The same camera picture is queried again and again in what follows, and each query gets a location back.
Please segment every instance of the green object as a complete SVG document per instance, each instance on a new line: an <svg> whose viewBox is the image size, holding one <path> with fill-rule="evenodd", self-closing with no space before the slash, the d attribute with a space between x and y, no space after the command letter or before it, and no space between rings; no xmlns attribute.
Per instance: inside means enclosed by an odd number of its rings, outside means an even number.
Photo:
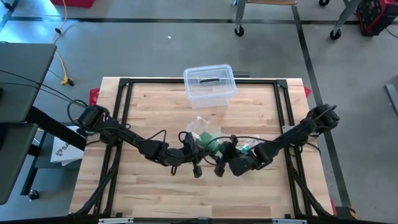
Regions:
<svg viewBox="0 0 398 224"><path fill-rule="evenodd" d="M197 142L201 147L206 147L207 144L213 139L213 136L207 132L203 132L199 135L199 139L197 139ZM210 143L207 146L207 150L211 151L212 154L215 154L218 152L218 148L220 147L220 144L217 140L214 140L212 143Z"/></svg>
<svg viewBox="0 0 398 224"><path fill-rule="evenodd" d="M242 152L247 152L250 148L251 148L251 146L250 146L249 144L245 144L245 145L241 148L241 151L242 151Z"/></svg>

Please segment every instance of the plastic bag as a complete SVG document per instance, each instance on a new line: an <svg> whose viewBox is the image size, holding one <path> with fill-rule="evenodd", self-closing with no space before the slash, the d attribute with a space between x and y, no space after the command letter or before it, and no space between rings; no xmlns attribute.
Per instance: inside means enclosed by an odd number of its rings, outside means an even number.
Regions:
<svg viewBox="0 0 398 224"><path fill-rule="evenodd" d="M238 145L236 146L237 149L239 149L242 152L248 152L252 147L254 147L256 144L261 143L261 141L257 139L248 139L244 142L238 142Z"/></svg>
<svg viewBox="0 0 398 224"><path fill-rule="evenodd" d="M187 125L186 130L192 133L195 142L202 148L207 147L212 154L216 154L221 145L221 141L214 138L223 135L221 127L212 125L209 121L198 116L198 118Z"/></svg>

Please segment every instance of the plastic container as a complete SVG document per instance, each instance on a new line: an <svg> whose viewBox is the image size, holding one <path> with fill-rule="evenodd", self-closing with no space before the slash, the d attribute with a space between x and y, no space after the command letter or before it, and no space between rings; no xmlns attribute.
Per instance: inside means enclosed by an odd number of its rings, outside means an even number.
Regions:
<svg viewBox="0 0 398 224"><path fill-rule="evenodd" d="M228 105L236 94L232 68L212 65L184 71L185 93L193 109Z"/></svg>

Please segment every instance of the red machine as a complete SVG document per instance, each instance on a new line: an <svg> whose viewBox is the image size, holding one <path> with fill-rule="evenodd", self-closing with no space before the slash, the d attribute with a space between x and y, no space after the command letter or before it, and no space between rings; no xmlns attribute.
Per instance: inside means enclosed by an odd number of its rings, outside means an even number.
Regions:
<svg viewBox="0 0 398 224"><path fill-rule="evenodd" d="M90 8L95 0L64 0L67 6ZM52 4L63 6L62 0L51 0Z"/></svg>
<svg viewBox="0 0 398 224"><path fill-rule="evenodd" d="M379 35L398 16L398 1L363 0L357 13L362 35Z"/></svg>

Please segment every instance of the floor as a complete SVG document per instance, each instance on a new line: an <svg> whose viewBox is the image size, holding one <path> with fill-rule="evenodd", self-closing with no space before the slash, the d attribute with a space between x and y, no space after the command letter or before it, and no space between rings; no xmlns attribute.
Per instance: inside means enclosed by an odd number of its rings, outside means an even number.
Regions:
<svg viewBox="0 0 398 224"><path fill-rule="evenodd" d="M45 84L88 100L88 90L98 88L105 76L181 77L186 68L201 65L227 63L252 77L302 78L313 90L310 107L320 100L338 105L341 123L332 131L333 140L358 217L397 223L398 116L384 85L398 86L398 39L386 31L363 37L358 25L347 25L342 37L331 41L333 21L343 8L340 0L327 7L316 0L299 0L298 14L306 21L300 45L290 6L247 5L246 33L239 38L227 20L234 18L229 0L96 0L91 9L68 8L68 17L75 20L65 24L57 42L76 85L61 86L51 73ZM13 13L0 7L0 17L5 15L0 41L51 43L63 13L62 6L48 0L20 0ZM395 24L389 30L398 34ZM310 56L306 60L303 41ZM62 75L57 59L50 69ZM66 103L53 96L39 93L35 105L67 121ZM319 143L330 195L339 205L328 149L323 139ZM77 170L39 171L34 188L42 192L42 199L29 202L18 193L30 162L28 157L10 200L0 206L0 220L67 214Z"/></svg>

